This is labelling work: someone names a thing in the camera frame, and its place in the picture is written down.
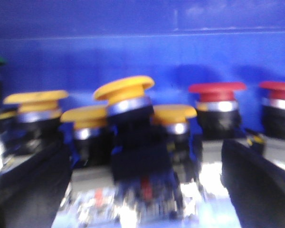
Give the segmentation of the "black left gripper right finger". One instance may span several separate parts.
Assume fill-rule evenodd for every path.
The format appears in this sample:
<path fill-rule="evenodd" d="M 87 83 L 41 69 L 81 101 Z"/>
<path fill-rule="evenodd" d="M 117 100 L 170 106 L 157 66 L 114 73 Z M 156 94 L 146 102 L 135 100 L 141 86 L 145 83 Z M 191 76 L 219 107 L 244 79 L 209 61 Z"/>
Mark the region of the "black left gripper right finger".
<path fill-rule="evenodd" d="M 285 170 L 235 140 L 224 140 L 222 183 L 243 228 L 285 228 Z"/>

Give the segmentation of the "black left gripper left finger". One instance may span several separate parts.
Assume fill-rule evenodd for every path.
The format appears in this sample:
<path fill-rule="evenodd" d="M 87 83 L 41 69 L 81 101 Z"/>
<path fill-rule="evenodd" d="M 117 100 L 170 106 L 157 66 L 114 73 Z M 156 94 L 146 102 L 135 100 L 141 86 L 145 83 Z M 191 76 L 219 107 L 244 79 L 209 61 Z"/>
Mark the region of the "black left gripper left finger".
<path fill-rule="evenodd" d="M 49 228 L 71 179 L 70 150 L 50 143 L 0 173 L 0 228 Z"/>

